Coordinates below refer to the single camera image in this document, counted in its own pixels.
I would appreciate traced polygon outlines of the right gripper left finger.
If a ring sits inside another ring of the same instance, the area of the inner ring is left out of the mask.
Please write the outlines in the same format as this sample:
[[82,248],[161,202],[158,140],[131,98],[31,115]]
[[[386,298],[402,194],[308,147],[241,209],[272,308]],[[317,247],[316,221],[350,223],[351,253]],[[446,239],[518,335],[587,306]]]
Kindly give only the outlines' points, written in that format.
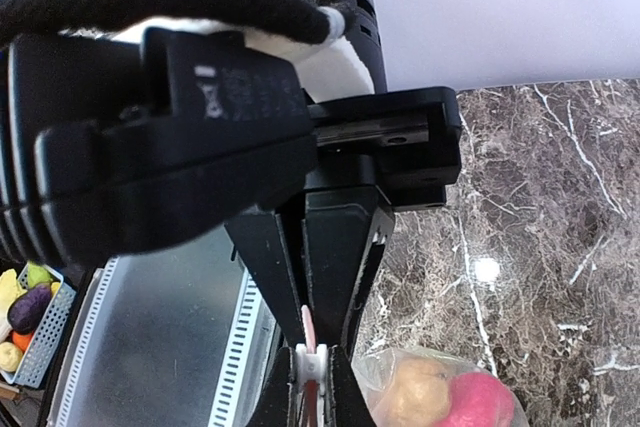
[[295,427],[299,425],[297,354],[290,347],[278,350],[247,427]]

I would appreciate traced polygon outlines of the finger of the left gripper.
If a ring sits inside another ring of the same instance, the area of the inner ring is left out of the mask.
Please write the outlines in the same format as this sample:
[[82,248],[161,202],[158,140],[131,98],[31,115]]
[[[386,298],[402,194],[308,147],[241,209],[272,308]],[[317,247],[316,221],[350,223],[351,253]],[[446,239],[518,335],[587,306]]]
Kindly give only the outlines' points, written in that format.
[[287,343],[302,343],[301,307],[308,292],[301,219],[254,207],[227,221],[225,228]]

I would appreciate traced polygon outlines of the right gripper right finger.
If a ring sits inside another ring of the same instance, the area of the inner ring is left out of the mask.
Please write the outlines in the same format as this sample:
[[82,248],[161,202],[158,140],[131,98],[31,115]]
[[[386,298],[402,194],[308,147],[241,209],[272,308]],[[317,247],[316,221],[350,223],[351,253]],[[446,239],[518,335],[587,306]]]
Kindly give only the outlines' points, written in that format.
[[328,350],[322,426],[375,427],[355,374],[340,346]]

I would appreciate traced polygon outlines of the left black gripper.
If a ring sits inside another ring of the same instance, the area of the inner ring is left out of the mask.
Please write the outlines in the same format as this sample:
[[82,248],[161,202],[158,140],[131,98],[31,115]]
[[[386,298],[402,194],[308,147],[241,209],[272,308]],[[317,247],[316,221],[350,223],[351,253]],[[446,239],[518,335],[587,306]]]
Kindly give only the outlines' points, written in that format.
[[[461,172],[456,92],[428,87],[308,106],[320,151],[374,159],[396,212],[446,204]],[[303,219],[308,301],[317,340],[355,351],[363,309],[395,225],[378,188],[312,192]]]

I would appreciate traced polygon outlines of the clear zip top bag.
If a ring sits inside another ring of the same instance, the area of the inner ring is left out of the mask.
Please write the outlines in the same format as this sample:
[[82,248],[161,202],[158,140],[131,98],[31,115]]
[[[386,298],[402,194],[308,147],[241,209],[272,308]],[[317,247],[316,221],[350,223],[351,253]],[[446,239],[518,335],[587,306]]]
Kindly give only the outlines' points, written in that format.
[[[301,426],[327,419],[328,347],[301,308],[304,342],[296,346]],[[512,391],[491,373],[429,349],[384,349],[356,362],[355,377],[376,426],[526,426]]]

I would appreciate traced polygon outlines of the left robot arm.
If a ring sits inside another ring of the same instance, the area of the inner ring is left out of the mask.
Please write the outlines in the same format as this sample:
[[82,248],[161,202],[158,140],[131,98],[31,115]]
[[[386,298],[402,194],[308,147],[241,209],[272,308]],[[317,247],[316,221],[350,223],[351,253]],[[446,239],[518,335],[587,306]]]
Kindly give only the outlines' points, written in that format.
[[388,93],[368,0],[231,0],[139,15],[159,100],[223,122],[152,121],[119,187],[155,241],[223,224],[286,338],[308,306],[322,342],[355,346],[395,216],[440,207],[461,170],[455,94]]

